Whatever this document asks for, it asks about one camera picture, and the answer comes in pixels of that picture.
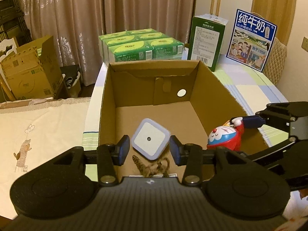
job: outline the green tissue pack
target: green tissue pack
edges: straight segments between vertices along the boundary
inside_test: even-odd
[[[121,31],[121,32],[116,32],[116,33],[111,33],[107,35],[102,35],[99,36],[99,48],[100,48],[100,56],[104,60],[107,60],[107,57],[104,57],[104,41],[112,38],[122,38],[126,36],[131,36],[131,35],[139,35],[139,34],[149,34],[149,33],[155,33],[157,32],[155,29],[152,28],[145,28],[145,29],[138,29],[138,30],[126,30],[126,31]]]
[[[108,49],[109,47],[124,44],[124,43],[129,43],[129,42],[135,42],[135,41],[141,41],[141,40],[148,40],[148,39],[158,39],[158,38],[166,38],[165,34],[161,32],[152,32],[152,33],[145,33],[145,34],[140,34],[140,35],[125,35],[125,36],[120,36],[116,38],[109,38],[109,39],[104,39],[102,41],[102,53],[101,56],[103,58],[104,63],[108,64],[109,61],[109,53]]]
[[[151,60],[154,48],[147,41],[135,41],[109,47],[109,61]]]
[[[169,37],[147,41],[153,49],[153,59],[181,59],[184,43]]]

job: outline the hole in cardboard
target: hole in cardboard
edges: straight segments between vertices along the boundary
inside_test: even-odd
[[[178,97],[183,97],[184,95],[186,95],[186,90],[185,89],[181,89],[178,91],[177,96]]]

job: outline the quilted chair cushion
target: quilted chair cushion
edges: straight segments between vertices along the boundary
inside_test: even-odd
[[[264,75],[274,85],[278,83],[281,77],[281,73],[283,71],[286,58],[287,58],[287,47],[284,44],[282,44],[277,38],[275,38],[270,55],[263,70]]]

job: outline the cartoon drawing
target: cartoon drawing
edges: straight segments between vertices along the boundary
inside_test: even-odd
[[[17,154],[14,153],[14,156],[17,160],[16,167],[15,167],[15,172],[16,168],[21,168],[23,172],[27,172],[28,166],[25,165],[26,158],[27,158],[27,153],[29,150],[32,148],[30,147],[30,141],[31,139],[27,139],[28,133],[30,133],[34,129],[34,125],[30,124],[29,127],[26,128],[25,133],[27,134],[26,140],[22,143],[20,150]]]

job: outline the doraemon figure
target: doraemon figure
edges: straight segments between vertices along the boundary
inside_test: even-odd
[[[208,136],[208,149],[215,149],[218,146],[224,146],[233,151],[239,151],[241,148],[241,136],[244,132],[243,117],[237,117],[232,120],[233,126],[219,126]]]

